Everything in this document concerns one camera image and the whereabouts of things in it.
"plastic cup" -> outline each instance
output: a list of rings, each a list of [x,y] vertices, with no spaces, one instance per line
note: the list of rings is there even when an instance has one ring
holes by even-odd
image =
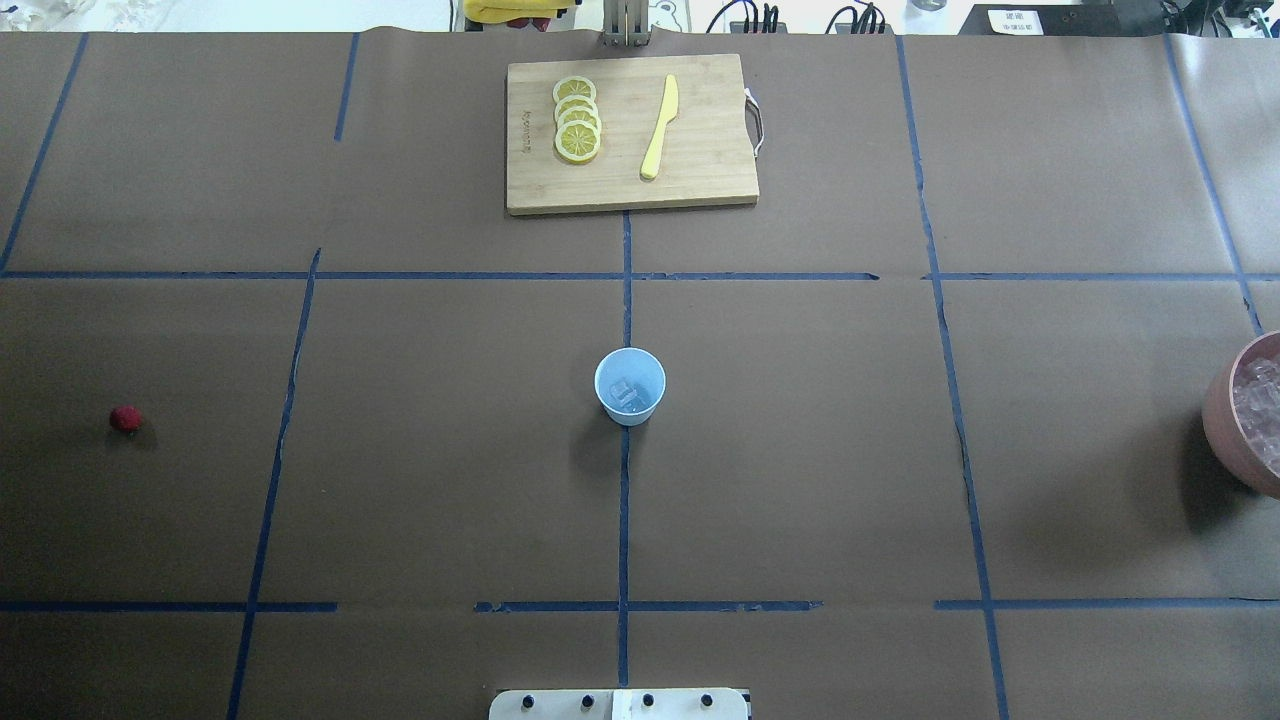
[[[622,347],[595,366],[595,397],[620,425],[639,425],[667,391],[667,372],[657,357],[639,347]]]

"wooden cutting board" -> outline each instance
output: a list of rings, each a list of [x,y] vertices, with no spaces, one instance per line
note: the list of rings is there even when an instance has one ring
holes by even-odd
[[[667,126],[662,170],[640,178],[667,74],[680,114]],[[552,88],[567,76],[595,83],[600,152],[573,165],[556,154]],[[741,205],[760,197],[746,133],[737,55],[517,63],[507,67],[507,210],[512,215]]]

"knife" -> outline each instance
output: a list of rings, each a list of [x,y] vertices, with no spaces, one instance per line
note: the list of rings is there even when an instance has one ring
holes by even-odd
[[[653,179],[658,177],[658,165],[662,164],[662,142],[667,137],[667,123],[676,119],[680,111],[680,87],[676,86],[676,76],[667,76],[667,85],[662,91],[662,108],[658,110],[658,124],[653,128],[653,140],[649,141],[649,150],[640,163],[640,177]]]

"yellow cloth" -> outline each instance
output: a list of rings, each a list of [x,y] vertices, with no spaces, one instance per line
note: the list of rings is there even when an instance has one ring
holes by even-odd
[[[495,24],[520,18],[554,18],[573,6],[573,0],[463,0],[462,13],[471,22]]]

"bowl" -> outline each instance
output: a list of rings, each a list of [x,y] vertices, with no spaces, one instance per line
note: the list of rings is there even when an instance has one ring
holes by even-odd
[[[1204,421],[1204,434],[1213,448],[1213,455],[1226,465],[1233,475],[1244,484],[1275,498],[1280,498],[1280,475],[1267,468],[1262,457],[1249,447],[1240,428],[1240,418],[1231,401],[1235,389],[1235,374],[1240,366],[1248,366],[1258,357],[1280,356],[1280,332],[1267,333],[1244,346],[1235,360],[1228,363],[1213,378],[1204,396],[1201,419]]]

